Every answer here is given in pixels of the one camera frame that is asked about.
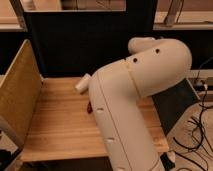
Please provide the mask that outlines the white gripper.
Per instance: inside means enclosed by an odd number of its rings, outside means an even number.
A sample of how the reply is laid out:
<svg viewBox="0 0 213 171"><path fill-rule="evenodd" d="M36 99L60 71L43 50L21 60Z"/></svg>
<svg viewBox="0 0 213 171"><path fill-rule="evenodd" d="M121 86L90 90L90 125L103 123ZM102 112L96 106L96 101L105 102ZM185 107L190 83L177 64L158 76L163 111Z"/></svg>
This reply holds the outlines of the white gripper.
<svg viewBox="0 0 213 171"><path fill-rule="evenodd" d="M88 90L89 87L89 83L91 80L91 76L86 73L81 79L80 81L75 85L75 89L80 93L84 93L85 91Z"/></svg>

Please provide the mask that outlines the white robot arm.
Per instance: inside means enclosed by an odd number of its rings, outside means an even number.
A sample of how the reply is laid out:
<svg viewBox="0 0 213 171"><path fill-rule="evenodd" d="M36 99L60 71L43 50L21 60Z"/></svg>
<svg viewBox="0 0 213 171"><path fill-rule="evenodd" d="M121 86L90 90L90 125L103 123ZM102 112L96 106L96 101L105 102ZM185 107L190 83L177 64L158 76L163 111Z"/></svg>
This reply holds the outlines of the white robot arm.
<svg viewBox="0 0 213 171"><path fill-rule="evenodd" d="M165 171L137 102L185 79L192 54L180 40L152 37L130 39L128 51L75 89L89 94L113 171Z"/></svg>

